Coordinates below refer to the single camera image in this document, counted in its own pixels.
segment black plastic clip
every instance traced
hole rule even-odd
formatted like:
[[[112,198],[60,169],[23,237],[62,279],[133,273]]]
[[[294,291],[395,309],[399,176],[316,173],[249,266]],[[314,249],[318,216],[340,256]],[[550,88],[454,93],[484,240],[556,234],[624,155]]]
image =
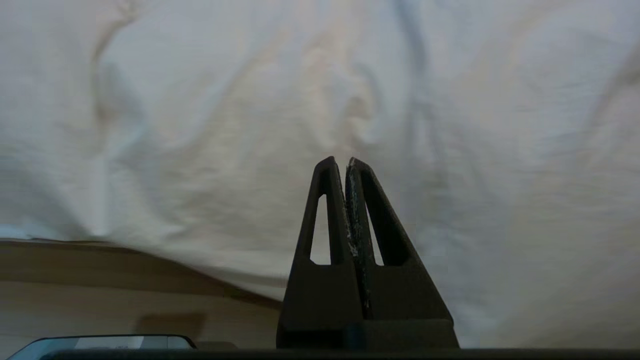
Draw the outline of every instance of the black plastic clip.
[[[318,198],[326,194],[331,265],[310,260]],[[369,233],[376,235],[377,265]],[[280,313],[278,348],[457,348],[453,319],[371,167],[352,158],[346,208],[333,157],[314,170]]]

